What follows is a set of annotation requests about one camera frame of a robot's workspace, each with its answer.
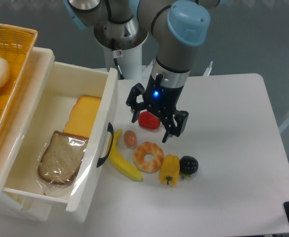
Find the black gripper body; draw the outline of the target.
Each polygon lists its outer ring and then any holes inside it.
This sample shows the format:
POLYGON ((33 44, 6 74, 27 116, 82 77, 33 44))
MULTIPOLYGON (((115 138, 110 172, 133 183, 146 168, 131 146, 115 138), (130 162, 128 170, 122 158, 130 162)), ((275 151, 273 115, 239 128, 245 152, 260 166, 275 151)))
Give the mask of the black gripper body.
POLYGON ((143 94, 144 108, 155 116, 158 115, 158 111, 163 116, 171 116, 176 111, 176 104, 183 87, 169 88, 161 84, 161 79, 158 79, 158 82, 160 84, 156 85, 156 80, 152 76, 149 77, 146 90, 143 94))

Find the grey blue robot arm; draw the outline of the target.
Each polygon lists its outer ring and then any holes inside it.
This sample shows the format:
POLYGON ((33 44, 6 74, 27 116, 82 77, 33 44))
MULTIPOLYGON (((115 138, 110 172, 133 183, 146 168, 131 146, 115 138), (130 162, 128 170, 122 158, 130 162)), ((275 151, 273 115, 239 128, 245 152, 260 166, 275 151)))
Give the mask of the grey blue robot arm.
POLYGON ((210 8, 219 0, 66 0, 78 28, 94 28, 107 68, 119 79, 135 79, 142 69, 141 49, 147 36, 159 44, 147 86, 135 85, 126 100, 133 114, 147 110, 165 127, 164 139, 180 136, 187 111, 176 108, 186 79, 206 39, 210 8))

